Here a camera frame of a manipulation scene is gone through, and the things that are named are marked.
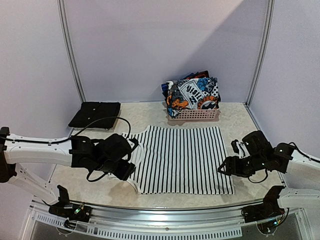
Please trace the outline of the black white striped tank top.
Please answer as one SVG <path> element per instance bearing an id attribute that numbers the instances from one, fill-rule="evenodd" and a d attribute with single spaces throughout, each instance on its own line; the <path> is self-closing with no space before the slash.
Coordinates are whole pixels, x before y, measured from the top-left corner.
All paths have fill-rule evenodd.
<path id="1" fill-rule="evenodd" d="M 139 143 L 130 160 L 136 169 L 127 180 L 136 193 L 235 193 L 232 177 L 218 172 L 227 157 L 219 127 L 178 129 L 149 125 L 140 133 L 121 135 Z"/>

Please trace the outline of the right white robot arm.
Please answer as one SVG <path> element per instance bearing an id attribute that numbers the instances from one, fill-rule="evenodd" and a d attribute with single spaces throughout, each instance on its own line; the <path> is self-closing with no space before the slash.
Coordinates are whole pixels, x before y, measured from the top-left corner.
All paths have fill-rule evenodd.
<path id="1" fill-rule="evenodd" d="M 241 142 L 232 141 L 231 146 L 235 155 L 226 157 L 217 168 L 221 174 L 249 179 L 258 171 L 276 171 L 316 183 L 320 181 L 320 160 L 301 151 L 294 142 L 281 142 L 273 147 L 263 132 L 256 130 L 243 137 Z M 269 218 L 271 215 L 279 215 L 290 208 L 319 207 L 319 190 L 275 185 L 264 196 L 261 204 L 244 207 L 242 213 L 257 219 L 258 216 Z"/>

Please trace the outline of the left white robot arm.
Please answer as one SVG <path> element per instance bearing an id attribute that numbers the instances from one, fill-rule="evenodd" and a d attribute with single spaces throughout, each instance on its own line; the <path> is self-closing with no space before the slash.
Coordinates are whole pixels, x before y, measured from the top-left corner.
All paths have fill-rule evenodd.
<path id="1" fill-rule="evenodd" d="M 73 135 L 68 138 L 45 139 L 24 137 L 10 133 L 6 126 L 0 129 L 0 181 L 15 185 L 54 206 L 63 216 L 74 213 L 66 188 L 45 181 L 22 166 L 23 163 L 56 164 L 83 168 L 91 175 L 100 171 L 126 181 L 135 171 L 130 162 L 139 146 L 136 138 L 112 134 L 106 139 L 90 139 Z"/>

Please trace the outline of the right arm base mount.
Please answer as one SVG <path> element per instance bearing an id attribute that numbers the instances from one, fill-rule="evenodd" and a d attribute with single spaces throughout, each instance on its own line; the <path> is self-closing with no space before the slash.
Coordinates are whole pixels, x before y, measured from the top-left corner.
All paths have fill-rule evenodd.
<path id="1" fill-rule="evenodd" d="M 290 208 L 280 208 L 277 203 L 260 203 L 241 209 L 244 222 L 256 222 L 258 231 L 266 236 L 276 232 L 288 218 L 289 212 Z"/>

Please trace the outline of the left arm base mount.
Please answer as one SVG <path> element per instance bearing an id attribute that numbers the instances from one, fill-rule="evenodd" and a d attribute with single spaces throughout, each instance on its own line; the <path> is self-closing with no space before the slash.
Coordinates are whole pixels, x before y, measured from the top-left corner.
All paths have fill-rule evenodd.
<path id="1" fill-rule="evenodd" d="M 92 216 L 93 208 L 84 202 L 71 203 L 68 190 L 61 185 L 58 185 L 57 189 L 59 193 L 58 202 L 49 205 L 48 212 L 65 218 L 63 227 L 70 230 L 75 230 L 78 222 L 88 223 Z"/>

